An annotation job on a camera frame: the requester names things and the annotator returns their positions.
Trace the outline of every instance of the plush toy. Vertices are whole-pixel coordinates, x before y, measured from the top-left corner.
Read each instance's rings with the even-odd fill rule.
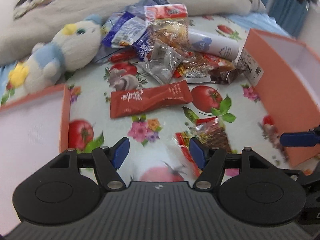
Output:
[[[91,15],[81,22],[67,24],[48,44],[38,43],[27,61],[9,73],[13,88],[23,86],[34,93],[54,85],[65,71],[86,66],[101,43],[102,19]]]

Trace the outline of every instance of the white bottle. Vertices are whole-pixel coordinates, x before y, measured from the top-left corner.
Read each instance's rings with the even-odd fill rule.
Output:
[[[237,41],[192,28],[189,28],[189,42],[194,51],[212,54],[229,61],[235,60],[239,53]]]

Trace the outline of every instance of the floral tablecloth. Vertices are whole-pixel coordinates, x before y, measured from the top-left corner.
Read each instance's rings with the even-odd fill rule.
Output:
[[[195,29],[237,40],[240,51],[248,34],[232,21],[220,16],[191,17],[190,25]],[[67,76],[67,83],[73,92],[69,146],[77,148],[78,152],[90,152],[102,145],[112,146],[122,137],[128,137],[130,152],[118,170],[126,184],[131,180],[187,180],[192,185],[198,173],[195,172],[194,163],[189,161],[177,146],[174,135],[192,130],[194,124],[190,121],[190,113],[200,119],[208,118],[212,116],[211,107],[219,109],[220,101],[226,98],[228,112],[222,119],[232,152],[241,153],[244,147],[250,146],[275,166],[289,168],[284,155],[277,149],[277,141],[272,131],[263,132],[263,125],[258,125],[267,113],[259,101],[259,96],[243,75],[230,85],[190,85],[193,97],[201,100],[184,106],[110,119],[109,98],[115,90],[108,82],[112,68],[125,69],[126,73],[134,75],[141,88],[159,85],[147,73],[128,62],[89,65]],[[92,170],[83,169],[81,172],[94,179]],[[226,170],[225,179],[237,173],[236,169]]]

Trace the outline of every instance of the grey blanket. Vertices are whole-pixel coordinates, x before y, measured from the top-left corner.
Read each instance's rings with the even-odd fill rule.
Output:
[[[0,30],[0,65],[19,60],[31,53],[38,42],[50,42],[68,23],[80,21],[90,14],[103,18],[138,0],[56,0],[44,8],[36,8],[4,30]],[[263,12],[260,0],[169,0],[183,3],[190,16],[232,13],[246,15]]]

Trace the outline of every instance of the barcode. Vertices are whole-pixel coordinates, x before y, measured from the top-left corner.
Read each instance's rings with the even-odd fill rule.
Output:
[[[259,68],[259,67],[257,67],[257,69],[256,69],[256,74],[259,76],[259,74],[260,74],[260,72],[261,72],[261,68]]]
[[[249,64],[244,60],[244,58],[241,59],[241,63],[244,65],[244,67],[250,68]]]

